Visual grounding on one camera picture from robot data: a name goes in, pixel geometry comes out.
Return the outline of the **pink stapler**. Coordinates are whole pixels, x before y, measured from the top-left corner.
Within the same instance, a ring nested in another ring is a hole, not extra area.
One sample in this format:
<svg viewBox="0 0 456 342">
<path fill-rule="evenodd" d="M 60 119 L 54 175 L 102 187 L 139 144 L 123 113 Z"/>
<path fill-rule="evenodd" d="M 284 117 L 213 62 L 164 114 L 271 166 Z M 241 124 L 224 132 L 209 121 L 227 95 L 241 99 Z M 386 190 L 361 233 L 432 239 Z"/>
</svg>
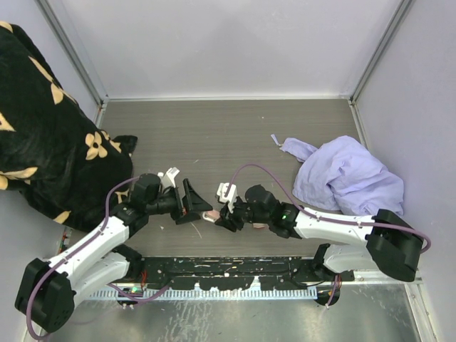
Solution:
<svg viewBox="0 0 456 342">
<path fill-rule="evenodd" d="M 202 218 L 205 221 L 215 223 L 220 218 L 220 213 L 217 210 L 205 211 L 202 213 Z"/>
</svg>

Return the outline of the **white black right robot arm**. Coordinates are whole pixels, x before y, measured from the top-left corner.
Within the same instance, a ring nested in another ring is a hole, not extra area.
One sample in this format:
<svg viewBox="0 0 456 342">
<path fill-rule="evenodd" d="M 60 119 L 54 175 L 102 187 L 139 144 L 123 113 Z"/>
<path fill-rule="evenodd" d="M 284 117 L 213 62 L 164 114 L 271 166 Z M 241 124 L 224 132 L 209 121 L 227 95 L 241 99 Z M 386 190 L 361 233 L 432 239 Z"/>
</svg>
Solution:
<svg viewBox="0 0 456 342">
<path fill-rule="evenodd" d="M 425 238 L 390 210 L 367 216 L 329 214 L 280 202 L 261 185 L 241 198 L 235 185 L 222 183 L 217 198 L 223 207 L 214 223 L 231 232 L 260 224 L 281 238 L 323 240 L 312 261 L 313 274 L 322 281 L 370 269 L 398 281 L 415 280 Z"/>
</svg>

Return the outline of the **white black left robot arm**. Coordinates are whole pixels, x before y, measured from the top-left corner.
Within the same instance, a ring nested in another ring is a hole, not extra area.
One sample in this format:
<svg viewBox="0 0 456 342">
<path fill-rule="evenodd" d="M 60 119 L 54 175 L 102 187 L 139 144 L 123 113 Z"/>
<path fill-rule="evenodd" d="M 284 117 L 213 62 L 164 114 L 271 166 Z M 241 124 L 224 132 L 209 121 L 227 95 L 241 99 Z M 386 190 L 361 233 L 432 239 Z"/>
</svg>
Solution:
<svg viewBox="0 0 456 342">
<path fill-rule="evenodd" d="M 185 195 L 179 195 L 178 172 L 172 167 L 164 174 L 145 173 L 121 182 L 121 186 L 133 185 L 127 202 L 111 207 L 106 200 L 104 219 L 77 244 L 47 261 L 34 259 L 27 264 L 14 306 L 25 315 L 31 337 L 42 339 L 35 325 L 47 333 L 57 331 L 100 287 L 118 279 L 134 282 L 142 276 L 141 256 L 124 243 L 151 215 L 169 214 L 176 224 L 186 224 L 212 210 L 189 180 L 183 180 Z"/>
</svg>

